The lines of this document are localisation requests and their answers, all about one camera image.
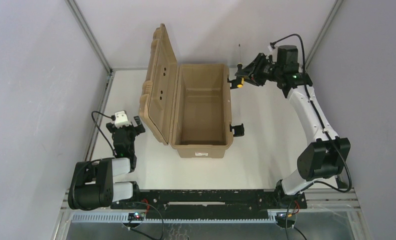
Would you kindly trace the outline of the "black yellow screwdriver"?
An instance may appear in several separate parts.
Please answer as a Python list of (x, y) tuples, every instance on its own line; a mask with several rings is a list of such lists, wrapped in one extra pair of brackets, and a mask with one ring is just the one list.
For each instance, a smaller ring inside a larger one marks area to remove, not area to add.
[[(241, 70), (242, 70), (242, 67), (243, 67), (243, 65), (242, 65), (242, 54), (241, 54), (241, 44), (240, 43), (238, 44), (238, 49), (239, 49), (239, 62), (237, 64), (237, 72), (240, 73)], [(243, 80), (243, 77), (240, 76), (240, 74), (236, 75), (236, 83), (237, 83), (236, 84), (237, 88), (242, 88), (243, 87), (244, 80)]]

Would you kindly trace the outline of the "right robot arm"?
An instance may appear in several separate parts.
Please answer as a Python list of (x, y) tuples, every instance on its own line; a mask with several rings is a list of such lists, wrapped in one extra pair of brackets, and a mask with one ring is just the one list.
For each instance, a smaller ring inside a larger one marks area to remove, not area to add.
[(294, 108), (304, 130), (308, 145), (297, 158), (297, 169), (277, 182), (277, 202), (292, 202), (313, 184), (323, 184), (340, 193), (349, 192), (351, 184), (340, 189), (324, 181), (345, 172), (348, 182), (352, 182), (346, 164), (351, 149), (349, 139), (339, 137), (321, 110), (313, 83), (298, 63), (297, 47), (281, 45), (277, 51), (276, 60), (272, 55), (259, 53), (247, 66), (238, 63), (236, 78), (232, 81), (233, 88), (240, 88), (244, 83), (260, 87), (267, 81), (275, 82)]

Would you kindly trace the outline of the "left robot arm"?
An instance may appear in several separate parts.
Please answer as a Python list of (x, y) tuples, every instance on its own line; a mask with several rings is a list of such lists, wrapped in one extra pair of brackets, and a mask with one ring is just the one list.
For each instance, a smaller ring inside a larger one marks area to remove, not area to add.
[(121, 123), (116, 116), (113, 120), (106, 128), (111, 133), (114, 155), (76, 163), (67, 198), (71, 209), (91, 211), (110, 206), (115, 196), (113, 178), (136, 168), (134, 142), (145, 132), (140, 117), (134, 117), (136, 126), (130, 121)]

